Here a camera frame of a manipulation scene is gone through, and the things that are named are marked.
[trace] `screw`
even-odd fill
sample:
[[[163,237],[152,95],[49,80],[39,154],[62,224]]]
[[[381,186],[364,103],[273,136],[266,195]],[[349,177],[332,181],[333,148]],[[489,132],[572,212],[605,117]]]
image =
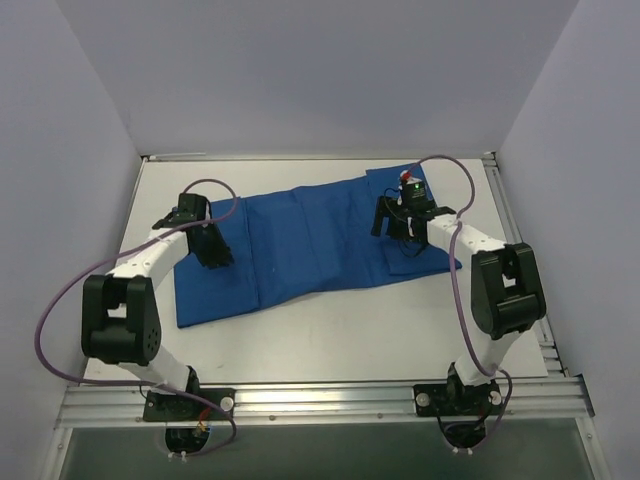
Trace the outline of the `screw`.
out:
[[[426,393],[419,393],[416,396],[416,404],[419,407],[428,407],[429,404],[431,403],[431,399],[429,398],[429,395],[427,395]]]
[[[492,391],[489,394],[489,402],[491,405],[500,405],[502,403],[502,395],[500,395],[500,392]]]
[[[220,400],[220,408],[222,408],[225,412],[230,412],[233,408],[234,401],[231,397],[224,397]]]

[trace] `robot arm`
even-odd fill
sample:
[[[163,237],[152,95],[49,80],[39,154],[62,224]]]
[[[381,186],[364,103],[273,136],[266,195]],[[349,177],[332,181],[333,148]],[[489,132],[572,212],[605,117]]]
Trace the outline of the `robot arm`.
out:
[[[105,275],[87,278],[82,299],[82,351],[87,357],[116,364],[144,381],[197,391],[195,371],[161,345],[154,291],[190,253],[208,268],[233,263],[231,250],[215,224],[165,236],[180,225],[209,218],[211,206],[205,197],[183,193],[178,207],[153,226],[148,240],[164,238]]]
[[[390,237],[449,251],[458,226],[454,211],[429,200],[420,179],[401,178],[399,191],[398,198],[378,199],[372,235],[381,234],[386,218]],[[476,353],[481,365],[492,370],[520,335],[546,314],[533,250],[525,243],[509,245],[463,225],[456,239],[456,257],[471,268],[473,318],[491,337]],[[505,285],[505,280],[512,284]],[[470,387],[491,380],[476,368],[467,351],[455,362],[455,372],[462,385]]]
[[[427,222],[429,244],[449,250],[458,225],[445,214]],[[491,341],[476,348],[481,365],[500,365],[511,345],[546,313],[546,305],[533,250],[526,244],[508,245],[478,229],[463,225],[456,239],[456,257],[471,268],[471,311]],[[480,372],[468,351],[455,362],[463,385],[476,386],[489,379]]]

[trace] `white wall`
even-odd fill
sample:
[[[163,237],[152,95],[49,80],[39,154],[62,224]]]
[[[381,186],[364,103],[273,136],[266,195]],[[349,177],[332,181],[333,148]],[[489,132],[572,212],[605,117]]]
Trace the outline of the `white wall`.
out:
[[[637,0],[581,0],[499,157],[619,479],[640,471],[639,21]]]
[[[142,153],[498,148],[577,0],[58,0]]]
[[[33,353],[36,320],[115,251],[139,158],[53,0],[0,1],[0,65],[0,476],[31,479],[65,388]],[[67,370],[80,365],[77,293],[45,334]]]

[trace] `blue cloth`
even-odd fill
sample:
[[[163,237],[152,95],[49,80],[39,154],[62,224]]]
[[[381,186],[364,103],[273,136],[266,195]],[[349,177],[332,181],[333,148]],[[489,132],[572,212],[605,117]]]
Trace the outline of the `blue cloth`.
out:
[[[368,170],[352,180],[240,199],[237,212],[218,224],[235,263],[209,270],[189,255],[175,267],[178,327],[269,308],[306,293],[370,288],[447,271],[442,250],[428,248],[407,258],[395,240],[371,236],[378,196],[395,188],[406,168]],[[229,202],[214,202],[214,215]]]

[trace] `white table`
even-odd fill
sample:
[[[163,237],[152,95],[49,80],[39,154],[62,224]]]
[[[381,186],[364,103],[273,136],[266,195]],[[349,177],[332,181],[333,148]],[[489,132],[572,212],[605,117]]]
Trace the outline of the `white table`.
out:
[[[362,176],[368,168],[407,160],[269,160],[150,162],[142,172],[122,249],[141,243],[151,225],[176,204],[191,181],[218,178],[241,196],[317,185]],[[498,212],[480,160],[465,160],[477,187],[464,220],[504,239]],[[424,167],[436,201],[454,209],[468,199],[467,180],[446,161]],[[193,190],[210,200],[227,193],[215,185]],[[469,270],[458,275],[469,298]],[[310,294],[268,310],[178,329],[173,273],[157,287],[162,343],[192,365],[203,383],[438,380],[462,353],[449,274],[357,291]],[[465,309],[475,344],[488,341]],[[503,366],[514,377],[547,376],[533,331],[513,346]],[[132,376],[99,360],[86,375],[100,379]]]

